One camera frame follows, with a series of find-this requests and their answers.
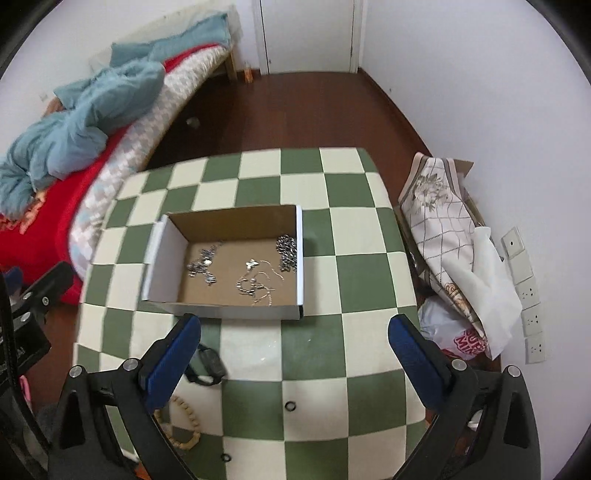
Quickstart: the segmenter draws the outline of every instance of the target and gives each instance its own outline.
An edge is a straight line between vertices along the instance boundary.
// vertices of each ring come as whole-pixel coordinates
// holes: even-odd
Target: floral bag
[[[454,160],[417,153],[398,203],[428,266],[420,277],[486,338],[470,303],[441,266],[445,255],[470,265],[474,260],[471,236],[475,217],[462,200]]]

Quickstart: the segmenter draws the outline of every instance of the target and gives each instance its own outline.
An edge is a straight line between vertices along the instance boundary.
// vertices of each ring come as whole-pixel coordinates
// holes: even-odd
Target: open cardboard box
[[[291,235],[297,243],[297,272],[280,272],[277,238]],[[142,300],[154,303],[174,315],[193,313],[218,319],[299,320],[304,305],[304,259],[302,214],[297,205],[275,205],[168,213],[154,225],[148,244],[148,269]],[[186,265],[200,258],[202,249],[217,248],[209,267],[217,282],[208,286],[204,276],[189,277]],[[251,258],[260,266],[251,272]],[[269,288],[268,299],[253,305],[253,298],[241,295],[236,282],[244,275]]]

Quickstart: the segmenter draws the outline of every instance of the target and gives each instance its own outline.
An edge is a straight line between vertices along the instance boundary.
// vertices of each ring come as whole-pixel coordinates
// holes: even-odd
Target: red blanket
[[[201,45],[165,61],[166,72],[174,70],[196,51],[214,46],[216,44]],[[32,284],[57,262],[70,261],[70,225],[78,205],[127,129],[122,128],[109,138],[104,152],[89,168],[70,175],[64,181],[58,180],[47,190],[44,204],[24,233],[18,226],[0,231],[0,265],[3,269],[20,267],[24,282]],[[61,300],[78,304],[81,289],[82,281],[75,275],[74,284]]]

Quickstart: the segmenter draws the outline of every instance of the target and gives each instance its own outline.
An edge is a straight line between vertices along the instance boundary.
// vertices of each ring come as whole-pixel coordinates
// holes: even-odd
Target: electrical socket panel
[[[546,360],[546,342],[543,333],[525,339],[525,363],[538,364]]]
[[[534,271],[531,269],[530,256],[527,254],[527,250],[523,250],[513,258],[510,258],[509,268],[511,269],[514,285],[534,276]]]
[[[505,252],[507,252],[509,258],[513,258],[525,250],[523,240],[521,239],[521,235],[516,226],[501,238],[501,242],[503,243],[503,247],[505,247]]]
[[[541,333],[542,314],[540,305],[535,305],[521,312],[521,323],[523,324],[523,336],[529,337]]]
[[[530,277],[518,283],[515,286],[515,291],[521,300],[521,306],[524,310],[540,303],[540,295],[538,294],[538,285],[535,282],[535,277]]]

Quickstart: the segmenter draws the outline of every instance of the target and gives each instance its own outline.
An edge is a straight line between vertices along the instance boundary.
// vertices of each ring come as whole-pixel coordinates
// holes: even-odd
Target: wooden floor
[[[196,116],[198,129],[186,124]],[[384,180],[393,205],[423,142],[404,116],[361,74],[293,73],[251,85],[208,80],[179,115],[148,168],[190,158],[280,147],[363,147]],[[27,377],[34,407],[55,403],[72,364],[76,308],[48,317],[52,344]]]

